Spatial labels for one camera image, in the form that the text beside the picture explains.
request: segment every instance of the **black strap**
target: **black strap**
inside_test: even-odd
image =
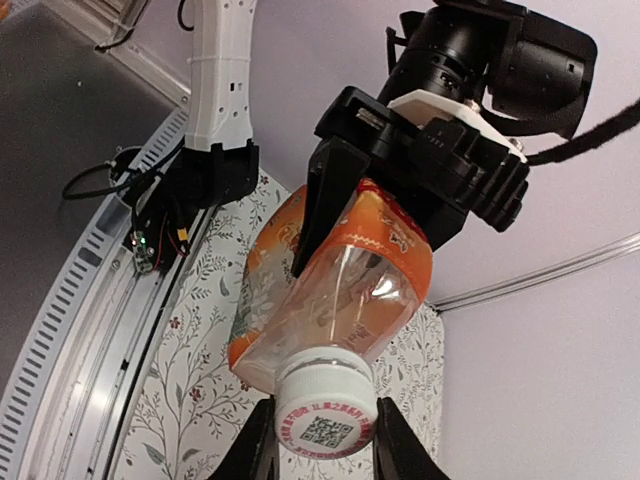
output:
[[[548,163],[561,163],[601,147],[617,136],[631,130],[640,123],[640,99],[617,115],[605,120],[588,132],[557,147],[545,150],[529,158],[532,167]]]

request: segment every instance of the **white mounting plate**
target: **white mounting plate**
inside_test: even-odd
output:
[[[522,163],[527,163],[527,157],[521,151],[493,128],[479,113],[462,103],[424,90],[414,90],[393,100],[389,103],[389,108],[418,126],[424,126],[434,118],[444,120],[457,118],[479,130],[483,137],[509,148],[509,151],[520,158]]]

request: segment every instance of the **black mount bracket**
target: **black mount bracket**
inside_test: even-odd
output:
[[[302,273],[365,176],[395,196],[433,250],[462,229],[470,211],[497,231],[506,230],[528,187],[529,167],[478,130],[441,119],[419,129],[354,87],[329,108],[316,135],[323,140],[309,162],[294,276]]]

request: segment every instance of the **black cable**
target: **black cable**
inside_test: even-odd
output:
[[[119,47],[120,45],[124,44],[127,40],[131,38],[132,35],[133,35],[133,28],[129,30],[127,33],[125,33],[124,36],[117,42],[113,42],[109,45],[96,45],[94,50],[96,52],[105,53],[111,50],[112,48]]]
[[[589,150],[601,147],[640,123],[640,99],[623,111],[605,120],[573,140],[528,157],[529,165],[537,167],[549,163],[562,163]]]
[[[178,142],[178,144],[166,156],[158,161],[158,163],[156,163],[153,167],[149,168],[149,170],[146,170],[145,172],[142,172],[138,175],[132,175],[131,178],[127,179],[120,185],[114,185],[113,187],[103,188],[100,190],[92,190],[88,192],[70,193],[71,189],[84,177],[91,173],[110,168],[110,164],[96,165],[94,167],[91,167],[73,177],[69,181],[69,183],[64,186],[64,188],[62,189],[62,198],[65,200],[84,200],[86,198],[103,197],[105,195],[121,192],[122,190],[126,190],[135,185],[138,185],[140,184],[140,182],[148,179],[149,177],[155,176],[158,170],[165,164],[167,164],[182,149],[183,146],[184,139]]]
[[[89,167],[86,170],[83,170],[82,172],[77,174],[75,177],[73,177],[71,180],[69,180],[69,183],[65,185],[65,187],[62,189],[62,198],[65,198],[65,191],[68,191],[68,189],[73,187],[80,180],[88,177],[89,175],[93,175],[94,173],[102,172],[103,170],[111,170],[111,167],[112,167],[111,162],[107,162],[107,163],[102,163],[100,165],[94,165],[93,167]]]
[[[183,29],[186,32],[193,32],[193,27],[190,27],[189,25],[187,25],[186,23],[184,23],[184,4],[185,4],[186,0],[180,0],[180,3],[178,4],[178,24],[180,25],[180,28]]]

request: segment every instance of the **gray surface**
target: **gray surface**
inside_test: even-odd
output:
[[[99,200],[64,184],[143,144],[167,100],[41,6],[0,25],[0,391],[33,319]],[[86,186],[107,186],[98,176]]]

